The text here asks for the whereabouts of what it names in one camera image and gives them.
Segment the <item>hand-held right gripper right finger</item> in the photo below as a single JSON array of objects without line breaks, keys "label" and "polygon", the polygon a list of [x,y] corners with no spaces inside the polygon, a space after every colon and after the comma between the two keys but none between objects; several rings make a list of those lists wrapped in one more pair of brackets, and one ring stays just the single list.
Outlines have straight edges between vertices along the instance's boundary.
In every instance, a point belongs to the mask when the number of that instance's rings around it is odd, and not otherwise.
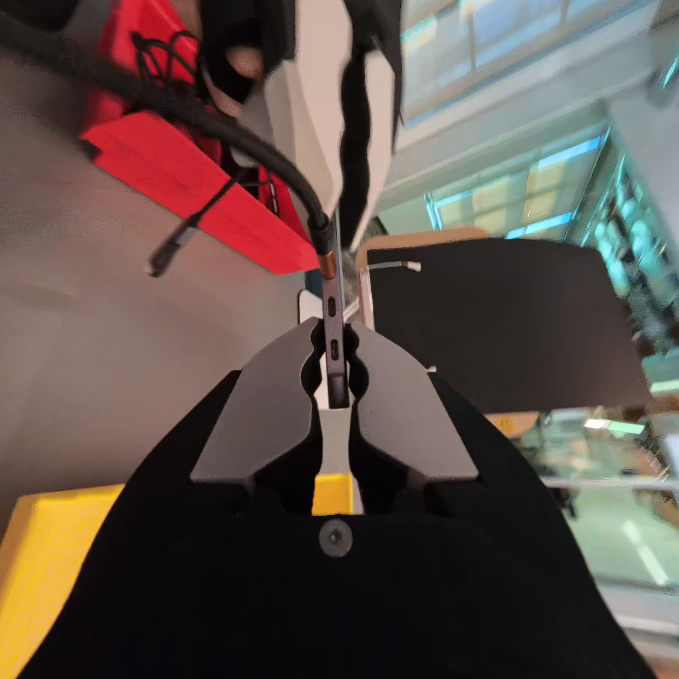
[{"label": "hand-held right gripper right finger", "polygon": [[477,466],[423,365],[362,323],[350,330],[360,442],[402,467],[409,486],[476,480]]}]

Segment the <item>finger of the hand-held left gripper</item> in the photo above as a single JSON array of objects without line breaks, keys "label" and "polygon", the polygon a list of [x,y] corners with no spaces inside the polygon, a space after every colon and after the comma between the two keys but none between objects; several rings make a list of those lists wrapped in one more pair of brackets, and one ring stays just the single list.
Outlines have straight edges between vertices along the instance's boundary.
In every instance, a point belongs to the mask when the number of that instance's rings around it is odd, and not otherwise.
[{"label": "finger of the hand-held left gripper", "polygon": [[352,24],[343,1],[295,2],[295,52],[267,77],[275,147],[301,172],[332,216],[343,188],[341,84]]},{"label": "finger of the hand-held left gripper", "polygon": [[394,147],[395,73],[386,56],[379,50],[365,56],[364,72],[369,118],[369,135],[364,154],[367,161],[367,188],[349,250],[358,250],[360,247],[386,185]]}]

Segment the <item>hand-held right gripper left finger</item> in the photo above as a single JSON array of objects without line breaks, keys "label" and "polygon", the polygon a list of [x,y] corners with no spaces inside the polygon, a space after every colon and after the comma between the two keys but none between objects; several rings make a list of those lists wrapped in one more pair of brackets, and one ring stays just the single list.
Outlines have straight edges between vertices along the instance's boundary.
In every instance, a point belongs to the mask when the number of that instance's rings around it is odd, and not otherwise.
[{"label": "hand-held right gripper left finger", "polygon": [[190,473],[194,483],[242,483],[309,448],[320,470],[323,438],[314,394],[320,386],[323,321],[310,318],[246,363]]}]

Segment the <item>grey USB hub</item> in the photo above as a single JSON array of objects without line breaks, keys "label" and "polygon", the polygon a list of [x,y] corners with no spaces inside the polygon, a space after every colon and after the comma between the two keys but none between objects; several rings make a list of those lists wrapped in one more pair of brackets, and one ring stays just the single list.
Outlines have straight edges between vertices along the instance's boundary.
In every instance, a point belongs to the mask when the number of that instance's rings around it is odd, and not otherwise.
[{"label": "grey USB hub", "polygon": [[328,405],[331,410],[350,406],[348,365],[344,348],[344,281],[339,209],[333,215],[333,259],[321,270]]}]

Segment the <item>red plastic bin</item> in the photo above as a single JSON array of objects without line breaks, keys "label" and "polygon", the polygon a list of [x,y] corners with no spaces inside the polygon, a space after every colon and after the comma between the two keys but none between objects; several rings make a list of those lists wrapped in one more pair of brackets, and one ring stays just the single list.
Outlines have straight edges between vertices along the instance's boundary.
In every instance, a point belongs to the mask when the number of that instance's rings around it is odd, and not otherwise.
[{"label": "red plastic bin", "polygon": [[[198,42],[169,1],[114,1],[99,51],[136,75],[144,65],[154,83],[169,75],[172,86],[193,85]],[[93,148],[100,169],[182,219],[197,213],[230,179],[218,140],[136,110],[101,89],[89,90],[80,139]],[[236,185],[210,208],[200,229],[274,274],[316,268],[288,187],[262,166],[256,173],[257,195]]]}]

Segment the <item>person's left hand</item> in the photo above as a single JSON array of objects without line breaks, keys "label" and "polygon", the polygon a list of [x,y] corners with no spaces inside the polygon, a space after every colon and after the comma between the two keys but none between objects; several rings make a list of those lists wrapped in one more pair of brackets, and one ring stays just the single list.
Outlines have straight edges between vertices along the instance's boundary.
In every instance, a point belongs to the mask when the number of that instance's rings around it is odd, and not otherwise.
[{"label": "person's left hand", "polygon": [[244,102],[264,76],[261,51],[254,46],[228,47],[213,71],[217,80],[206,83],[216,107],[228,117],[239,118]]}]

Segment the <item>white stand base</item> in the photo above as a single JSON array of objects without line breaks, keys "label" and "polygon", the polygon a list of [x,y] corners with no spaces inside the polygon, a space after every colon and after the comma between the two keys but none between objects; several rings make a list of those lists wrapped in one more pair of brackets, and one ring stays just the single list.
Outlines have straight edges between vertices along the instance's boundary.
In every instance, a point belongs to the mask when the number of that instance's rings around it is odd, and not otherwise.
[{"label": "white stand base", "polygon": [[[310,319],[321,318],[321,298],[305,289],[297,296],[298,325]],[[349,473],[348,439],[350,432],[350,409],[332,410],[328,405],[326,358],[319,360],[321,383],[314,394],[323,434],[323,462],[320,474]]]}]

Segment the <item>black backdrop board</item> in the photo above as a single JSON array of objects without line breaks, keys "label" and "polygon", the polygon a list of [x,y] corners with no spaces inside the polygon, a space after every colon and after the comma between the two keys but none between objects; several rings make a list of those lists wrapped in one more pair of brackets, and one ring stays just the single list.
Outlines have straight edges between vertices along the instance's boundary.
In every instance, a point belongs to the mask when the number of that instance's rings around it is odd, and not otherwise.
[{"label": "black backdrop board", "polygon": [[482,413],[650,400],[596,249],[488,238],[370,250],[367,262],[376,332]]}]

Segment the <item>yellow plastic bin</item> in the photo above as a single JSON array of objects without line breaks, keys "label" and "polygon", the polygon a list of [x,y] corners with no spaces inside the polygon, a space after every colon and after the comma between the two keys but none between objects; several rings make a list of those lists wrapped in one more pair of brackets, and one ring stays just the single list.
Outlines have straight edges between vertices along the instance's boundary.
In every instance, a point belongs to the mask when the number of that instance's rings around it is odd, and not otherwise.
[{"label": "yellow plastic bin", "polygon": [[2,678],[17,678],[52,628],[123,487],[18,499],[1,541]]}]

